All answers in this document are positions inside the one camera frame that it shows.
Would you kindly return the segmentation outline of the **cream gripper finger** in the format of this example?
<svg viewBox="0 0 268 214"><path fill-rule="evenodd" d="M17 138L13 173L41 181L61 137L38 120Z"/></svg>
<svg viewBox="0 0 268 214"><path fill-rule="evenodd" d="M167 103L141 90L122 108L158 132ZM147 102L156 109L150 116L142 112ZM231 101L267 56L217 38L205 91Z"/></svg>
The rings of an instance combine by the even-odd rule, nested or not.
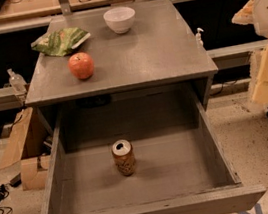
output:
<svg viewBox="0 0 268 214"><path fill-rule="evenodd" d="M253 7L255 0L249 0L243 8L241 8L236 14L233 15L232 23L246 25L253 23Z"/></svg>

